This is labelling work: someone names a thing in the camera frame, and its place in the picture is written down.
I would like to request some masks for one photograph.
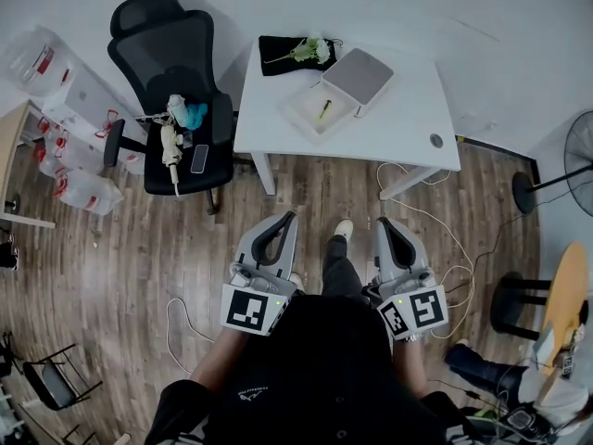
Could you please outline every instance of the electric fan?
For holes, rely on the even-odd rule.
[[[517,208],[524,214],[533,211],[537,190],[566,180],[576,204],[593,216],[593,111],[580,115],[566,136],[564,171],[565,175],[536,185],[531,183],[526,173],[515,173],[512,195]]]

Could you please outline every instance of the round cable hole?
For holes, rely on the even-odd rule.
[[[430,136],[430,143],[433,144],[434,147],[436,148],[442,148],[443,147],[443,139],[441,138],[440,135],[433,133]]]

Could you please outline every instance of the fan base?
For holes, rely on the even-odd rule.
[[[533,187],[527,173],[517,172],[512,177],[512,197],[523,214],[529,214],[536,208],[536,193],[528,191]]]

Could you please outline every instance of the chair armrest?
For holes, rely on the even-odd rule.
[[[107,135],[107,140],[105,141],[105,153],[103,154],[103,164],[107,167],[116,166],[120,148],[126,148],[139,153],[146,153],[146,146],[144,144],[123,136],[123,126],[125,123],[126,121],[124,119],[114,121],[111,130]]]
[[[232,142],[234,139],[233,102],[228,94],[217,93],[212,99],[212,143]]]

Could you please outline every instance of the mesh chair backrest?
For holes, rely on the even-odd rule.
[[[120,38],[144,26],[183,18],[184,13],[177,0],[126,0],[113,12],[111,36]]]
[[[126,76],[146,114],[166,110],[171,94],[186,104],[208,102],[218,93],[212,72],[212,17],[200,10],[182,19],[115,38],[107,51]]]

